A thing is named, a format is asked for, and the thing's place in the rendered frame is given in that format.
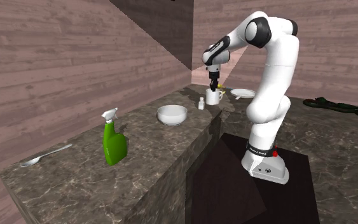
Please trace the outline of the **white mug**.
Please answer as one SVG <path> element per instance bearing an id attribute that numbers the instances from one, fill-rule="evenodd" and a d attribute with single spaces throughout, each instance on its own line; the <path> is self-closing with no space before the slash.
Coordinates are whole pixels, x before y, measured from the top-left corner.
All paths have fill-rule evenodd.
<path id="1" fill-rule="evenodd" d="M 206 90 L 205 103 L 213 106 L 219 104 L 220 100 L 223 98 L 223 91 L 220 91 L 218 88 L 215 91 L 212 91 L 210 88 Z"/>

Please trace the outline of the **white plate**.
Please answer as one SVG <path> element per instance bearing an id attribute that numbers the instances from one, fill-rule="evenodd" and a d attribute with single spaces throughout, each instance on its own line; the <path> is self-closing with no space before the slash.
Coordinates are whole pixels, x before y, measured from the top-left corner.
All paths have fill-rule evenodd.
<path id="1" fill-rule="evenodd" d="M 235 96 L 235 99 L 252 99 L 256 95 L 256 92 L 249 89 L 236 88 L 230 91 L 231 95 Z"/>

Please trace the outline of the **white bowl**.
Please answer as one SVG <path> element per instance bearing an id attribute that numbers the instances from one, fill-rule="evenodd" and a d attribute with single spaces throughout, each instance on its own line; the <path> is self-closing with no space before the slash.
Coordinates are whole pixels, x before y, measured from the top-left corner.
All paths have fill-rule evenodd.
<path id="1" fill-rule="evenodd" d="M 157 117 L 165 125 L 180 125 L 187 118 L 187 108 L 181 105 L 165 105 L 157 110 Z"/>

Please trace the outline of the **dark robot stand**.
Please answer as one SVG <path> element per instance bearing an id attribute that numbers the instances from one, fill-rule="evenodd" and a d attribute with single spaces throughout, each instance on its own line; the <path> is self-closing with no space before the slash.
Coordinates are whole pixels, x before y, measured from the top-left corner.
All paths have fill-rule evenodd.
<path id="1" fill-rule="evenodd" d="M 246 142 L 224 133 L 188 169 L 185 224 L 320 224 L 308 157 L 279 148 L 289 169 L 280 185 L 242 167 Z"/>

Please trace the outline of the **green spray bottle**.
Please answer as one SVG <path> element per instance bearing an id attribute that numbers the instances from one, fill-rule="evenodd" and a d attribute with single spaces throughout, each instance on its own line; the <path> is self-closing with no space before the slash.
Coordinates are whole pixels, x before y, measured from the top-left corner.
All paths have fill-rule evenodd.
<path id="1" fill-rule="evenodd" d="M 106 120 L 102 144 L 108 165 L 115 165 L 127 156 L 126 137 L 122 133 L 115 132 L 114 128 L 113 119 L 117 118 L 117 110 L 118 108 L 113 108 L 101 115 Z"/>

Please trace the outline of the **dark green toy snake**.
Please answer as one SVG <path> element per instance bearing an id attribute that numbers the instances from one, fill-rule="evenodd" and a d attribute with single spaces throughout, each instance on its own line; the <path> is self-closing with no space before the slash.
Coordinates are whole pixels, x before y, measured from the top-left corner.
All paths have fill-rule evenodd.
<path id="1" fill-rule="evenodd" d="M 315 99 L 305 99 L 303 104 L 312 108 L 329 109 L 341 113 L 353 113 L 358 116 L 358 106 L 345 103 L 335 103 L 328 101 L 324 97 L 317 97 Z"/>

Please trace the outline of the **silver spoon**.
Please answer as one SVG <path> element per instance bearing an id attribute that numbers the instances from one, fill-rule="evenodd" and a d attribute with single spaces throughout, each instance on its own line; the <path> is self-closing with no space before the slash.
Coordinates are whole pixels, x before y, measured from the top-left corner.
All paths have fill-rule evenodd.
<path id="1" fill-rule="evenodd" d="M 46 157 L 46 156 L 51 155 L 51 154 L 53 154 L 53 153 L 62 151 L 62 150 L 64 150 L 64 149 L 66 149 L 66 148 L 70 148 L 71 146 L 72 146 L 72 144 L 68 144 L 68 145 L 66 145 L 66 146 L 63 146 L 63 147 L 57 149 L 57 150 L 53 150 L 53 151 L 51 151 L 51 152 L 45 153 L 45 154 L 43 154 L 43 155 L 40 155 L 40 156 L 38 156 L 38 157 L 36 157 L 36 158 L 33 158 L 33 159 L 31 159 L 31 160 L 28 160 L 28 161 L 22 163 L 20 166 L 21 166 L 21 167 L 32 166 L 32 165 L 38 163 L 43 157 Z"/>

